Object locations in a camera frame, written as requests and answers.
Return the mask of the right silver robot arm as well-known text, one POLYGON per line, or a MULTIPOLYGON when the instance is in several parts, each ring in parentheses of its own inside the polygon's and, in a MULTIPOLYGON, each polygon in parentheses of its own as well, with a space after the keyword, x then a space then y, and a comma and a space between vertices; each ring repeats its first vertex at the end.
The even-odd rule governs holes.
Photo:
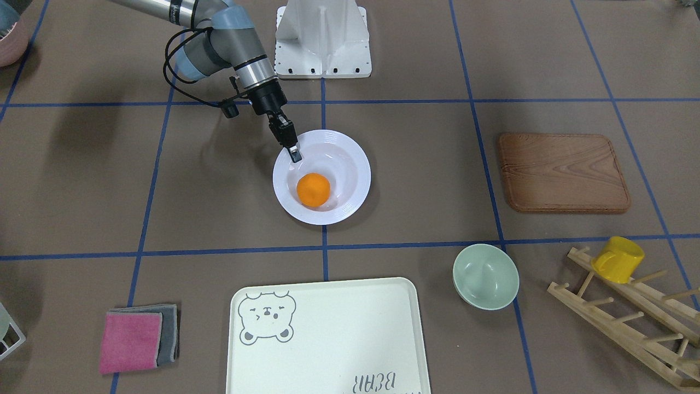
POLYGON ((178 91, 176 82, 193 84, 231 69, 235 96, 210 107, 225 117, 238 115, 237 99, 246 99, 255 114, 265 115, 269 128, 290 155, 302 160, 293 122, 283 112, 287 98, 263 48, 253 21, 234 1, 120 1, 120 5, 182 27, 168 40, 162 74, 178 91))

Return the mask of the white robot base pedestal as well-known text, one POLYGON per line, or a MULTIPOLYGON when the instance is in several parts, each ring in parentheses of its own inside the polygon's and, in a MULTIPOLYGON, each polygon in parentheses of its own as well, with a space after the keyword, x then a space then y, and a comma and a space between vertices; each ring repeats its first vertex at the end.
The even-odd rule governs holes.
POLYGON ((355 1, 289 1, 277 8, 273 69, 283 79, 368 78, 367 11, 355 1))

